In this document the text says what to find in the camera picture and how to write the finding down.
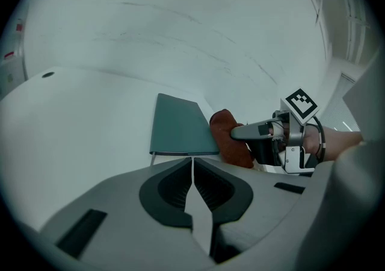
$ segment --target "table surface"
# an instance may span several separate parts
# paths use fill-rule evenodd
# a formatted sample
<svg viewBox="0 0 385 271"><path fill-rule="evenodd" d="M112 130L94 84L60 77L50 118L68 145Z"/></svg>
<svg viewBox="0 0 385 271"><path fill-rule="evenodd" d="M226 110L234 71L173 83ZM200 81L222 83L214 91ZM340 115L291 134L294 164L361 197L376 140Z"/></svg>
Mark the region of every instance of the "table surface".
<svg viewBox="0 0 385 271"><path fill-rule="evenodd" d="M42 78L46 72L54 72ZM97 183L147 167L158 93L203 96L138 79L53 67L0 102L0 176L16 218L39 230ZM208 156L219 160L218 155ZM181 157L156 156L155 164Z"/></svg>

